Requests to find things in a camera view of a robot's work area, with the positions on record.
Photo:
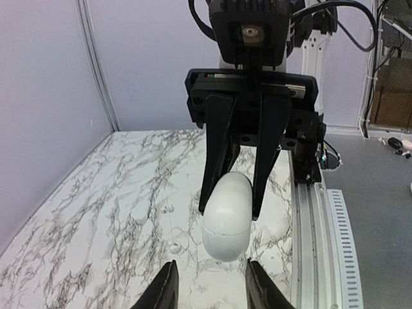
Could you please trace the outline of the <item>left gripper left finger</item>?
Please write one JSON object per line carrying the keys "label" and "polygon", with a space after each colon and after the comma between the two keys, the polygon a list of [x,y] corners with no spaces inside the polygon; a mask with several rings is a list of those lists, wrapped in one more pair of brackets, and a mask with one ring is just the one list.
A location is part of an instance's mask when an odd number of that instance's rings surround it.
{"label": "left gripper left finger", "polygon": [[179,273],[175,260],[166,262],[131,309],[178,308]]}

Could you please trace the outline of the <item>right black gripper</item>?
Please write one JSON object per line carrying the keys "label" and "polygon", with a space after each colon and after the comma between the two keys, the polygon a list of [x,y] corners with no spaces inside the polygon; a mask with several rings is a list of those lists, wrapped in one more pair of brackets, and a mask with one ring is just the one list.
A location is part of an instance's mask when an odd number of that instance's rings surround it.
{"label": "right black gripper", "polygon": [[268,177],[281,148],[323,141],[326,126],[315,111],[315,77],[262,71],[192,69],[185,79],[192,121],[206,127],[206,163],[198,210],[239,155],[239,144],[256,146],[252,219],[259,218]]}

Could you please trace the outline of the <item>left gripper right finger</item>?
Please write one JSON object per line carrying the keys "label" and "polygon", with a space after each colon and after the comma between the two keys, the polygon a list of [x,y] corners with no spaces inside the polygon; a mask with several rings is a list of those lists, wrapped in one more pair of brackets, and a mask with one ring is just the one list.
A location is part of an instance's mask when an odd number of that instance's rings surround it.
{"label": "left gripper right finger", "polygon": [[258,261],[247,260],[247,306],[253,309],[294,309]]}

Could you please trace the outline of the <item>white earbud charging case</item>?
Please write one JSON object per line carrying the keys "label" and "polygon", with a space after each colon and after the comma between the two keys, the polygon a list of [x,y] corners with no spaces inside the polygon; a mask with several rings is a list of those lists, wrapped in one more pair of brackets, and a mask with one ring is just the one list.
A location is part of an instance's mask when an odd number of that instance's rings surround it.
{"label": "white earbud charging case", "polygon": [[202,241],[208,255],[233,262],[248,249],[252,224],[252,185],[242,173],[225,174],[207,201]]}

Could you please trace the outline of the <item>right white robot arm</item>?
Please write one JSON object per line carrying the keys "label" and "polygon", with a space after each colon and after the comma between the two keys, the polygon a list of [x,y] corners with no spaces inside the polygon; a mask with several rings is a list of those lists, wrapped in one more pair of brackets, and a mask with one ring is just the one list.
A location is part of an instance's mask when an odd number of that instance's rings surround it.
{"label": "right white robot arm", "polygon": [[221,69],[192,69],[185,79],[192,121],[207,134],[198,209],[232,169],[242,146],[256,148],[251,216],[261,212],[265,187],[281,151],[292,155],[294,182],[321,181],[327,164],[326,124],[317,78],[323,48],[337,30],[325,1],[208,1],[209,24],[189,10],[218,45]]}

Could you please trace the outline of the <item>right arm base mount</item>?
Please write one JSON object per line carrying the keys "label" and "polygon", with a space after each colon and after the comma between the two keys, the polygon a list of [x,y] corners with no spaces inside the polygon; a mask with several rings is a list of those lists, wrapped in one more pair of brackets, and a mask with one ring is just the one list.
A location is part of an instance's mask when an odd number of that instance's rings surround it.
{"label": "right arm base mount", "polygon": [[321,170],[334,170],[342,164],[341,154],[324,139],[325,135],[326,124],[322,120],[297,132],[292,149],[294,183],[320,183]]}

